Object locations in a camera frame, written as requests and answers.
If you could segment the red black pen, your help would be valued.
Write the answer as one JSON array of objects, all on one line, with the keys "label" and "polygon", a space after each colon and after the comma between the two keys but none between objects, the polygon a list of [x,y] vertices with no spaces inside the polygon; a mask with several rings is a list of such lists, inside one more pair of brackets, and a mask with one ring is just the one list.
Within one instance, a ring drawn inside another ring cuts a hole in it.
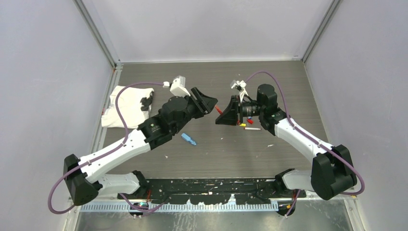
[{"label": "red black pen", "polygon": [[223,112],[220,110],[220,108],[219,108],[218,106],[215,106],[215,109],[218,111],[218,113],[219,113],[220,115],[223,114]]}]

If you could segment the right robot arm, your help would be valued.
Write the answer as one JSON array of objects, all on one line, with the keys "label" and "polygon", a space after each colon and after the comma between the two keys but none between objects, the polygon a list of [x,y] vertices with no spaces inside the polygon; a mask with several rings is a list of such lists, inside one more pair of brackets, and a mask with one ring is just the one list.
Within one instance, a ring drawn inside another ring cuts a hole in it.
[{"label": "right robot arm", "polygon": [[311,170],[290,168],[275,176],[273,189],[279,196],[305,190],[329,200],[356,186],[357,175],[351,169],[349,150],[318,139],[288,117],[279,108],[278,95],[272,85],[258,86],[255,100],[248,96],[244,81],[234,80],[230,86],[239,94],[231,97],[227,108],[216,119],[217,125],[237,126],[246,117],[258,117],[264,130],[289,143],[311,163]]}]

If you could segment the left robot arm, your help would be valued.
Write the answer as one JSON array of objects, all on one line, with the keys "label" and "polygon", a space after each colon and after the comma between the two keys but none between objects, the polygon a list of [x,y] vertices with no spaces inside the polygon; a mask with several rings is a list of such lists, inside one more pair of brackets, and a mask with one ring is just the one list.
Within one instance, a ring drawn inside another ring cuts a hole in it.
[{"label": "left robot arm", "polygon": [[137,199],[145,197],[148,186],[141,172],[112,175],[109,171],[172,140],[192,119],[211,113],[217,102],[217,98],[192,88],[190,96],[171,97],[156,115],[138,125],[127,138],[87,156],[67,156],[64,159],[64,181],[74,205],[87,204],[105,194],[125,193]]}]

